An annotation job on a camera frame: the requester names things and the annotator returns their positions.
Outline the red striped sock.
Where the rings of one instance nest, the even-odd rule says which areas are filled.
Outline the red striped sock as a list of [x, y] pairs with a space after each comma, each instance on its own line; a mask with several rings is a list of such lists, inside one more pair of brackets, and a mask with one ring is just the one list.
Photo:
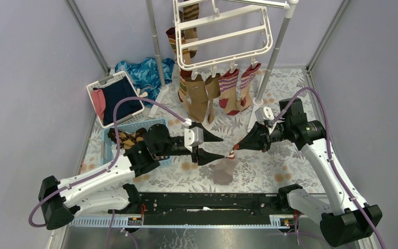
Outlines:
[[250, 65], [241, 76], [241, 84], [239, 87], [240, 99], [236, 103], [236, 106], [240, 112], [246, 110], [252, 104], [252, 96], [250, 93], [251, 83], [257, 75], [260, 67], [261, 63], [257, 63], [255, 66]]
[[236, 85], [238, 82], [238, 77], [239, 70], [235, 69], [233, 71], [228, 70], [218, 79], [220, 90], [219, 106], [229, 116], [234, 116], [239, 113], [239, 110], [236, 106]]

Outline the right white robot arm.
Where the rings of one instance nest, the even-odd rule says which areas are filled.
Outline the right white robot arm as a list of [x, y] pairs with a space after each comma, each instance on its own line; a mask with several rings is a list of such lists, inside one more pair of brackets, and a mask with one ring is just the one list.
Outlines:
[[266, 152], [275, 142], [290, 141], [309, 161], [328, 198], [325, 203], [298, 184], [281, 187], [277, 209], [285, 214], [298, 211], [319, 225], [321, 233], [332, 247], [342, 246], [370, 237], [382, 218], [378, 205], [369, 205], [360, 195], [338, 163], [321, 122], [309, 121], [301, 99], [279, 102], [283, 117], [273, 123], [268, 107], [255, 111], [257, 121], [234, 150]]

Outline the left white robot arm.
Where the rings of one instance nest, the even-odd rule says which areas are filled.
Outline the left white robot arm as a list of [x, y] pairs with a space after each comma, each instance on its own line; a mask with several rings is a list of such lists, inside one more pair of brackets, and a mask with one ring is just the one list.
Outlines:
[[109, 163], [69, 178], [51, 175], [42, 180], [38, 194], [47, 230], [66, 226], [77, 216], [108, 210], [134, 213], [141, 205], [137, 188], [126, 180], [147, 174], [158, 168], [170, 156], [190, 156], [197, 165], [206, 165], [224, 156], [200, 148], [203, 142], [222, 142], [223, 139], [193, 122], [182, 136], [171, 136], [168, 127], [157, 123], [143, 134], [123, 154], [117, 153]]

